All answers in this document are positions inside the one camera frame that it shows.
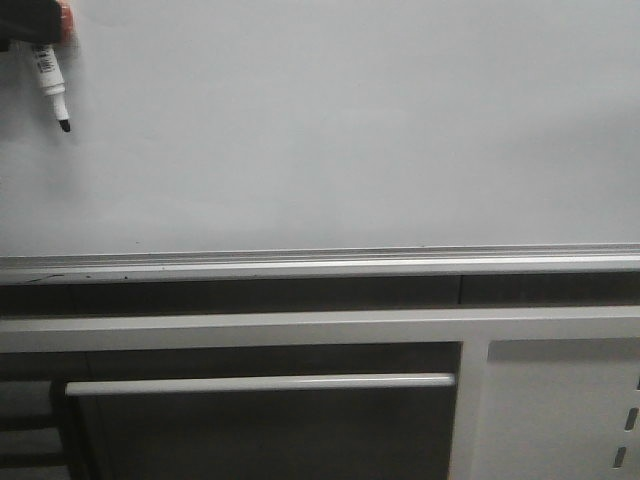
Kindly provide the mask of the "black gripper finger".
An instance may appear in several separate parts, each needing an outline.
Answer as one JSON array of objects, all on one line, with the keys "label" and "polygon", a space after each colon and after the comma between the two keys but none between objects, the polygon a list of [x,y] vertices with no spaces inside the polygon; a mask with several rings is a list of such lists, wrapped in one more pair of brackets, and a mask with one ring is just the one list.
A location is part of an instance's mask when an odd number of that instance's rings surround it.
[{"label": "black gripper finger", "polygon": [[1,51],[12,41],[54,44],[62,40],[62,6],[55,0],[1,0]]}]

